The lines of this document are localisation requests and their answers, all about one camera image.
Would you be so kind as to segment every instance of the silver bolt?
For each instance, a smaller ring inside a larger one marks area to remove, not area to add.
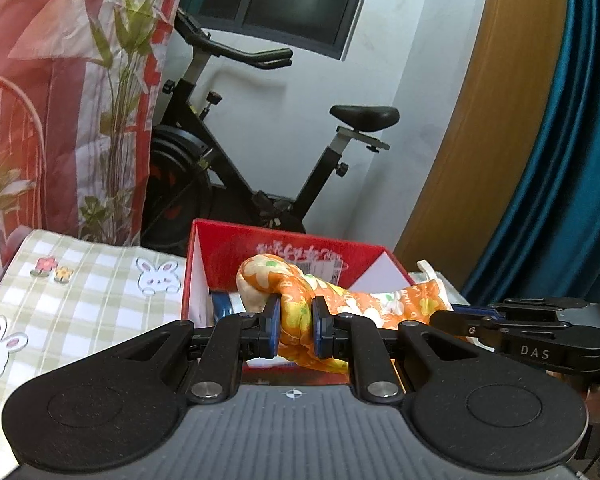
[[[201,399],[215,399],[222,394],[222,386],[211,381],[202,381],[191,387],[191,393]]]
[[[366,389],[374,397],[393,397],[400,391],[397,384],[390,383],[389,381],[376,381],[375,383],[371,383]]]

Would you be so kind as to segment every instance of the bike seat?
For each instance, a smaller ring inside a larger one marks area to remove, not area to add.
[[[398,108],[392,106],[337,105],[329,113],[354,130],[368,133],[384,130],[400,120]]]

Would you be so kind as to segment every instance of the window frame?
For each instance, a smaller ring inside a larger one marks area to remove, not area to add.
[[[234,34],[244,34],[246,36],[253,36],[254,38],[261,38],[262,40],[275,41],[277,43],[288,44],[310,50],[321,54],[323,56],[332,57],[333,59],[342,59],[344,56],[349,38],[353,32],[360,8],[362,7],[364,0],[347,0],[347,3],[342,13],[342,19],[340,20],[340,27],[336,33],[336,38],[333,44],[326,44],[316,40],[309,40],[302,36],[296,36],[289,32],[283,32],[281,30],[275,30],[272,28],[261,27],[258,25],[247,25],[244,23],[244,19],[249,10],[251,0],[240,0],[238,4],[238,10],[235,15],[235,19],[227,20],[224,18],[213,18],[209,16],[203,16],[198,14],[196,19],[205,28],[211,28],[212,30],[222,30],[225,32],[232,32]]]

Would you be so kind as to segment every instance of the orange oven mitt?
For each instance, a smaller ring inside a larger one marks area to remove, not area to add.
[[[349,292],[332,283],[303,274],[293,264],[273,254],[258,254],[245,260],[236,282],[248,312],[262,312],[269,294],[280,294],[280,347],[278,354],[298,365],[325,372],[346,373],[340,359],[318,359],[314,354],[311,303],[323,296],[333,314],[350,312],[367,316],[378,328],[397,328],[406,319],[423,323],[437,310],[451,310],[442,280],[426,262],[418,262],[428,281],[395,292],[367,294]]]

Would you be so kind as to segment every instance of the green and white plaid tablecloth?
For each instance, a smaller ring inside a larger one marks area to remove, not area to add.
[[[179,319],[184,267],[139,247],[33,231],[0,283],[0,417],[27,380]],[[0,478],[16,465],[0,425]]]

